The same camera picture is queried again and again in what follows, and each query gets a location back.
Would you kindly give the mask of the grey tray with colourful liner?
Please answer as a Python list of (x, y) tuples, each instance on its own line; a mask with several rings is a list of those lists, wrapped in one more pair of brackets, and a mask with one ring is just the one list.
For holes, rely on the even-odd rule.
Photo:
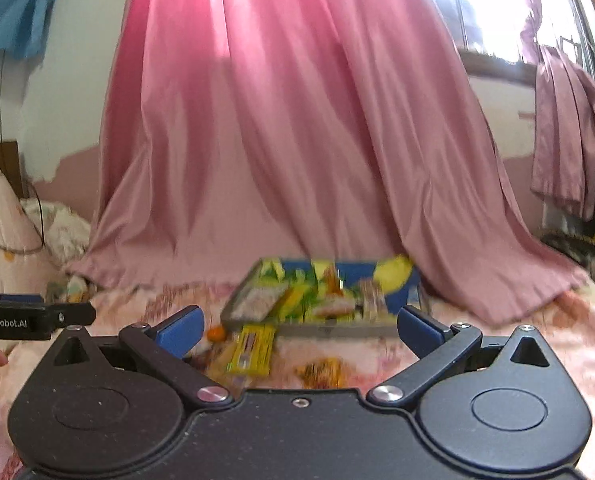
[(269, 325), (281, 336), (392, 338), (396, 315), (420, 307), (421, 274), (403, 255), (380, 261), (262, 258), (220, 321), (228, 330)]

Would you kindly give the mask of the beige quilted pillow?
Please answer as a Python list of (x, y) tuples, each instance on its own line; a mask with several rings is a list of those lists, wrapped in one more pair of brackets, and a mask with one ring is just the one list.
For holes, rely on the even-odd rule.
[(60, 271), (0, 171), (0, 294), (44, 296)]

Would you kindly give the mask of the window frame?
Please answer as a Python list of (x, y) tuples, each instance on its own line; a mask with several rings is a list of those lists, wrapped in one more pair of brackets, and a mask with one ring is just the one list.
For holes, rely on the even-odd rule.
[(536, 65), (560, 49), (595, 78), (593, 0), (434, 0), (458, 49)]

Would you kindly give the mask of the large pink curtain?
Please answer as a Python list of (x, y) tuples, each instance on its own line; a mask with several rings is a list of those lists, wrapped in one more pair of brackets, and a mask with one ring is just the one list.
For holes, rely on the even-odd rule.
[(491, 325), (584, 284), (522, 220), (432, 0), (127, 0), (74, 273), (239, 278), (409, 256)]

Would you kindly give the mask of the small orange fruit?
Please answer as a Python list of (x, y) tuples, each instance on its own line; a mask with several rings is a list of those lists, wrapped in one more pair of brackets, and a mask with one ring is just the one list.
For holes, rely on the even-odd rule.
[(206, 332), (206, 339), (210, 342), (223, 342), (228, 339), (228, 332), (222, 325), (212, 326)]

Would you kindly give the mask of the small tied pink curtain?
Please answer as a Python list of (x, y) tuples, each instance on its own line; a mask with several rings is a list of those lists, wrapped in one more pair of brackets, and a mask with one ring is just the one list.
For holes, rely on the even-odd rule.
[(536, 66), (532, 191), (588, 221), (595, 208), (595, 80), (561, 49), (541, 44), (541, 0), (526, 0), (523, 58)]

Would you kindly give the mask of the yellow snack packet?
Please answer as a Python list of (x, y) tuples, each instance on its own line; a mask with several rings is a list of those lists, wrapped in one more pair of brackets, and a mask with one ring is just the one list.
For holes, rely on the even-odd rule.
[(244, 325), (227, 371), (235, 375), (266, 377), (270, 373), (276, 327), (272, 325)]

